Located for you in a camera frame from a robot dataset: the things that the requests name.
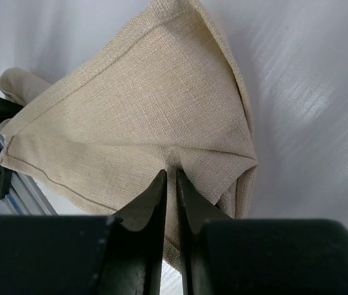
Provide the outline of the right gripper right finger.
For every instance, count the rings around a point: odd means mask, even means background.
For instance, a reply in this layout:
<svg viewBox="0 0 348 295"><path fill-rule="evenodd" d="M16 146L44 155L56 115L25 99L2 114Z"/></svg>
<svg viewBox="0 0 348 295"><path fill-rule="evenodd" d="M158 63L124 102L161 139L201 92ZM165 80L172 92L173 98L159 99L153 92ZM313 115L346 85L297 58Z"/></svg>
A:
<svg viewBox="0 0 348 295"><path fill-rule="evenodd" d="M176 173L185 294L348 294L348 230L328 219L232 219Z"/></svg>

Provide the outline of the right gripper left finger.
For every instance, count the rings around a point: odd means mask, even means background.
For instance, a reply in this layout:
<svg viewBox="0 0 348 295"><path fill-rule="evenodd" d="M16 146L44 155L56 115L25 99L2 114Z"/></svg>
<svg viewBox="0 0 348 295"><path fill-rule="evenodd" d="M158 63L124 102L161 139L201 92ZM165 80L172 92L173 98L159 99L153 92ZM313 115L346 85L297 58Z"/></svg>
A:
<svg viewBox="0 0 348 295"><path fill-rule="evenodd" d="M158 294L167 173L117 213L0 216L0 294Z"/></svg>

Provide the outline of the beige cloth napkin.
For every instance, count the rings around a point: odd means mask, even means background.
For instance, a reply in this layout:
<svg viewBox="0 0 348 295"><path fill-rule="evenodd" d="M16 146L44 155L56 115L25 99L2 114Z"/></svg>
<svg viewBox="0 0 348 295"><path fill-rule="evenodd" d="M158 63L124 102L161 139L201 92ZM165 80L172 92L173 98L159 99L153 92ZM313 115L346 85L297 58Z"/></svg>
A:
<svg viewBox="0 0 348 295"><path fill-rule="evenodd" d="M10 68L0 90L22 105L0 124L0 165L88 213L120 210L167 172L163 257L176 269L177 170L228 216L248 210L258 165L251 104L199 1L151 1L62 80Z"/></svg>

